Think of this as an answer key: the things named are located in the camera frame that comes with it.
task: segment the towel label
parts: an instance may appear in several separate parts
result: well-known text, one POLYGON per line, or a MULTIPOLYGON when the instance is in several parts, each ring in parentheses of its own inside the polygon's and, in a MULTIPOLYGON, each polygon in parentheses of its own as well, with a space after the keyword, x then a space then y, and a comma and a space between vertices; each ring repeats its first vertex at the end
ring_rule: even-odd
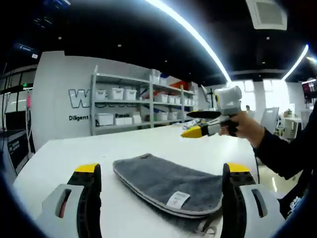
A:
POLYGON ((177 191, 169 198, 167 206, 180 209, 189 197, 189 194, 177 191))

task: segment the black ceiling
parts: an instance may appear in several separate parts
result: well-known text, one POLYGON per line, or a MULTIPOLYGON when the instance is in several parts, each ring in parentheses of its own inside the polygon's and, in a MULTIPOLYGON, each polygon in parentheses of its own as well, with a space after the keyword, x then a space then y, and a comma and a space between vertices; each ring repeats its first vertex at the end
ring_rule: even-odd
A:
MULTIPOLYGON (((155 68, 204 85, 225 82, 218 66, 198 41, 174 19, 144 0, 70 0, 69 8, 58 10, 47 4, 51 2, 54 1, 24 2, 7 7, 7 12, 15 12, 16 17, 10 21, 1 17, 6 38, 0 51, 0 66, 3 68, 7 62, 6 71, 38 62, 28 53, 12 48, 15 43, 21 43, 34 48, 39 55, 43 51, 64 50, 66 55, 99 57, 155 68), (52 25, 47 25, 44 17, 52 25), (42 20, 40 25, 44 28, 35 24, 36 18, 42 20)), ((255 30, 245 0, 163 2, 192 24, 228 72, 248 72, 233 73, 232 80, 281 78, 306 43, 310 43, 310 51, 316 46, 314 34, 303 32, 313 28, 303 27, 297 21, 309 14, 307 7, 291 5, 293 10, 305 11, 302 15, 289 11, 287 31, 278 31, 255 30)), ((313 68, 303 60, 288 81, 311 76, 314 76, 313 68)))

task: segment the air conditioner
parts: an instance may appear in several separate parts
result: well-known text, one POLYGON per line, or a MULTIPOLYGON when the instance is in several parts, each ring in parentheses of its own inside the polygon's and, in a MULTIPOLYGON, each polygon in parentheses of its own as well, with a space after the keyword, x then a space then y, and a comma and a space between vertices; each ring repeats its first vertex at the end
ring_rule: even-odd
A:
POLYGON ((287 30, 287 15, 274 0, 246 0, 246 2, 255 29, 287 30))

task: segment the metal shelf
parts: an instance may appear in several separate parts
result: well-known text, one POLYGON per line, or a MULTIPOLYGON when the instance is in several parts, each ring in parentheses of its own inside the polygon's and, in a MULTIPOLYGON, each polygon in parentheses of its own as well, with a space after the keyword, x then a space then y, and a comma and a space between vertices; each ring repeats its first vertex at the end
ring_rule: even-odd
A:
POLYGON ((129 127, 137 127, 137 126, 144 126, 144 125, 151 125, 151 123, 150 122, 143 122, 141 124, 131 124, 131 125, 103 125, 103 126, 96 126, 96 131, 107 130, 107 129, 129 128, 129 127))
POLYGON ((184 105, 185 95, 195 95, 194 92, 186 91, 183 88, 183 85, 179 88, 174 88, 167 85, 160 85, 160 84, 153 84, 150 80, 144 80, 140 78, 134 77, 127 77, 127 76, 119 76, 119 75, 111 75, 105 73, 98 73, 98 66, 96 65, 93 77, 91 80, 91 93, 90 93, 90 131, 91 135, 96 135, 96 132, 108 130, 108 129, 119 129, 119 128, 129 128, 129 127, 142 127, 142 126, 150 126, 151 128, 154 127, 155 124, 168 124, 173 122, 185 122, 192 119, 185 119, 185 107, 194 107, 194 106, 186 106, 184 105), (139 97, 144 88, 148 88, 149 90, 149 99, 140 101, 127 101, 127 100, 96 100, 95 98, 95 91, 96 91, 96 84, 98 83, 105 83, 105 84, 118 84, 118 85, 127 85, 135 87, 137 90, 137 97, 139 97), (174 103, 162 103, 162 102, 154 102, 154 89, 165 91, 169 93, 179 93, 181 103, 174 104, 174 103), (142 116, 142 105, 149 105, 150 109, 150 120, 147 122, 143 122, 141 124, 131 124, 131 125, 106 125, 106 126, 95 126, 96 121, 96 107, 94 105, 97 104, 134 104, 138 108, 138 112, 140 112, 142 116), (173 111, 173 107, 180 107, 182 112, 182 118, 177 120, 166 120, 166 121, 154 121, 154 106, 155 105, 166 105, 168 106, 169 112, 173 111))
POLYGON ((160 120, 160 121, 155 121, 153 124, 165 124, 165 123, 172 123, 172 122, 179 122, 182 121, 182 119, 176 119, 176 120, 160 120))
POLYGON ((97 100, 95 101, 95 104, 96 103, 125 103, 125 104, 149 104, 150 101, 149 100, 144 100, 144 101, 140 101, 140 100, 135 100, 135 101, 132 101, 132 100, 97 100))
POLYGON ((154 105, 168 105, 168 106, 178 106, 181 107, 182 104, 175 104, 175 103, 162 103, 162 102, 153 102, 154 105))
MULTIPOLYGON (((162 85, 162 84, 153 84, 153 88, 154 89, 161 89, 167 92, 179 92, 181 93, 182 90, 180 88, 175 88, 175 87, 171 87, 171 86, 167 86, 167 85, 162 85)), ((195 95, 194 92, 191 91, 187 91, 187 90, 183 90, 184 94, 189 94, 189 95, 195 95)))
POLYGON ((129 86, 140 86, 142 84, 149 84, 149 81, 139 78, 132 78, 119 75, 111 75, 105 73, 96 74, 96 83, 120 84, 129 86))

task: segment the pink object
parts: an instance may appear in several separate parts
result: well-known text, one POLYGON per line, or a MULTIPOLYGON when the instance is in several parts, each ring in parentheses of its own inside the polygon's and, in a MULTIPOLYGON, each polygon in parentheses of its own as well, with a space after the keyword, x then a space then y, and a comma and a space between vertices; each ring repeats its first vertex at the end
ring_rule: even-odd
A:
POLYGON ((27 98, 26 98, 26 101, 27 101, 27 107, 30 108, 31 107, 31 97, 30 97, 30 94, 28 94, 27 98))

